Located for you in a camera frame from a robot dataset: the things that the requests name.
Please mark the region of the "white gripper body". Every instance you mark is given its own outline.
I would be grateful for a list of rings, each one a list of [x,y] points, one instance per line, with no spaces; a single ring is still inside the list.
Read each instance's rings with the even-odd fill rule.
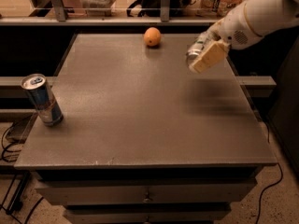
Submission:
[[[257,35],[249,27],[248,20],[243,11],[229,12],[224,18],[214,23],[208,31],[215,34],[231,49],[246,49],[259,43],[262,35]]]

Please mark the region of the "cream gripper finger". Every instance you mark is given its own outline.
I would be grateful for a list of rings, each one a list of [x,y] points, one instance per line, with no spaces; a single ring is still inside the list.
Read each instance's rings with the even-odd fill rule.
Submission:
[[[209,41],[200,49],[192,49],[188,52],[188,67],[194,73],[203,73],[211,66],[224,60],[230,45],[222,40]]]

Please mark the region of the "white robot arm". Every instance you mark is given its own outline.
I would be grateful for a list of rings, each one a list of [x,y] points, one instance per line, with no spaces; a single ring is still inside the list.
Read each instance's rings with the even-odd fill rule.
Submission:
[[[275,31],[299,25],[299,0],[247,0],[201,33],[186,53],[186,64],[202,73],[231,49],[246,49]]]

